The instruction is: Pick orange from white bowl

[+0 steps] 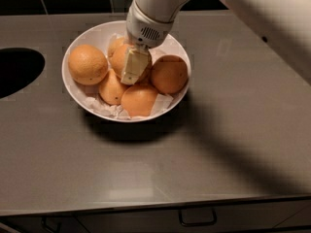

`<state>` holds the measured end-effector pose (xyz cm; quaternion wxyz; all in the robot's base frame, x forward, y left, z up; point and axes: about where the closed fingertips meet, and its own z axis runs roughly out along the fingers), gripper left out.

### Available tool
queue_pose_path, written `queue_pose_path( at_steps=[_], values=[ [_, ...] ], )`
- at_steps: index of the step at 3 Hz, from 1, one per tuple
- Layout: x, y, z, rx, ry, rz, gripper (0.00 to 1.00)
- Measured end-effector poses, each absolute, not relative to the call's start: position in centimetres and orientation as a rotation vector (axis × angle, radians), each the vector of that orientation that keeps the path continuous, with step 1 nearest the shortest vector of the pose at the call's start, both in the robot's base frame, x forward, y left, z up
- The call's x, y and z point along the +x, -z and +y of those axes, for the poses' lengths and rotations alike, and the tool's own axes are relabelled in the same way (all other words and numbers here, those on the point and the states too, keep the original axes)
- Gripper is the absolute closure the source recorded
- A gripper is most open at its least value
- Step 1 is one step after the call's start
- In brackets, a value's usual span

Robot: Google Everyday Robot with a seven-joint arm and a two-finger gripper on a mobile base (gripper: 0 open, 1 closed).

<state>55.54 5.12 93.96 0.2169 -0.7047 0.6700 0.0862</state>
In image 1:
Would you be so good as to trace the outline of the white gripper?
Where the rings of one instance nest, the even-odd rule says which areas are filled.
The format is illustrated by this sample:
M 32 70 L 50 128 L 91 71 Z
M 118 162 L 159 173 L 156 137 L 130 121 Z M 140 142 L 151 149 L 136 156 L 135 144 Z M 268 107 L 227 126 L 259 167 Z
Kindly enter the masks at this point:
M 153 49 L 160 46 L 172 26 L 172 22 L 158 22 L 146 16 L 135 1 L 132 2 L 126 17 L 128 41 L 139 48 Z M 137 83 L 151 61 L 147 49 L 129 47 L 124 56 L 121 82 L 127 85 Z

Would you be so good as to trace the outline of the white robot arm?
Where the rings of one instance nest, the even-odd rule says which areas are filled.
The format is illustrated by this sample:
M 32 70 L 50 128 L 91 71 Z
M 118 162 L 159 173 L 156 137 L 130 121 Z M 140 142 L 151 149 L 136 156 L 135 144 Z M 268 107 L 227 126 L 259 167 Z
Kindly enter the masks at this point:
M 190 0 L 133 0 L 126 18 L 129 41 L 160 46 Z M 220 0 L 306 82 L 311 83 L 311 0 Z

